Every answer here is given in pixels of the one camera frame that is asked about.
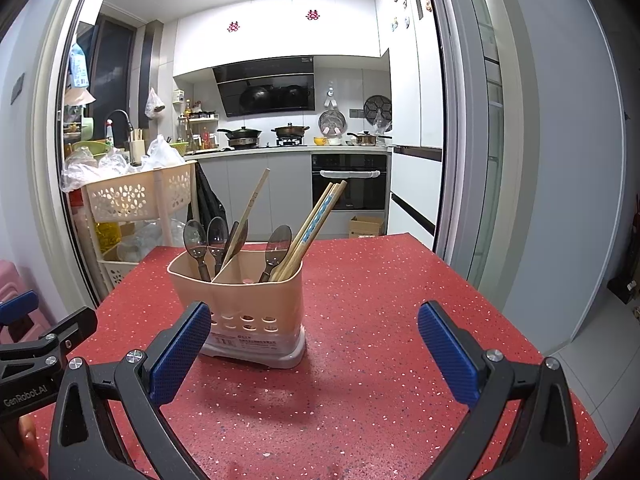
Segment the blue detergent pouch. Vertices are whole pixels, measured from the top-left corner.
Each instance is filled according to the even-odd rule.
[[[71,86],[73,88],[87,88],[89,86],[89,74],[86,69],[86,59],[82,48],[77,43],[71,46],[69,67],[71,69]]]

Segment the screw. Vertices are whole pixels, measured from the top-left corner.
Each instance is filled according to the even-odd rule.
[[[143,353],[142,350],[132,350],[127,354],[127,362],[129,363],[137,363],[142,359]]]
[[[560,363],[555,357],[547,357],[545,359],[545,365],[550,370],[558,370],[558,368],[560,367]]]
[[[82,359],[79,357],[74,357],[69,361],[69,368],[72,370],[78,370],[79,367],[82,366]]]
[[[499,350],[492,349],[486,351],[486,358],[494,363],[499,363],[504,359],[504,355]]]

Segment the countertop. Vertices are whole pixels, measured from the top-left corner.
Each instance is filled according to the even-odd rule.
[[[98,330],[75,354],[89,362],[145,348],[182,308],[166,275],[176,248],[157,248],[98,309]],[[306,355],[291,370],[200,356],[174,402],[162,407],[212,479],[413,479],[433,463],[465,415],[417,332],[415,316],[438,300],[484,348],[539,363],[533,345],[410,235],[313,243],[303,267]],[[474,476],[498,457],[517,405],[498,426]],[[574,396],[585,478],[606,444]],[[149,464],[114,409],[141,470]],[[48,447],[52,406],[36,412]]]
[[[251,148],[247,150],[229,150],[228,152],[206,152],[187,155],[185,160],[202,160],[231,155],[264,155],[266,153],[313,152],[313,153],[387,153],[392,146],[283,146],[273,148]]]

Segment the pink plastic stool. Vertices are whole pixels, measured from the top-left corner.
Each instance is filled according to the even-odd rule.
[[[0,260],[0,302],[12,300],[27,290],[15,265],[11,262]],[[0,331],[0,344],[33,341],[49,330],[50,324],[40,310],[34,310],[28,313],[27,316],[29,319],[24,319],[20,322],[17,340],[14,340],[9,327],[4,327]]]

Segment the bundle of chopsticks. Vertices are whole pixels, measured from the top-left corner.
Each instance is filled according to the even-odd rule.
[[[284,261],[273,269],[269,280],[270,282],[284,282],[298,271],[309,245],[316,239],[324,221],[334,208],[335,203],[338,202],[345,187],[347,187],[347,181],[345,180],[340,184],[329,184],[326,187],[320,200],[318,200],[292,241]]]

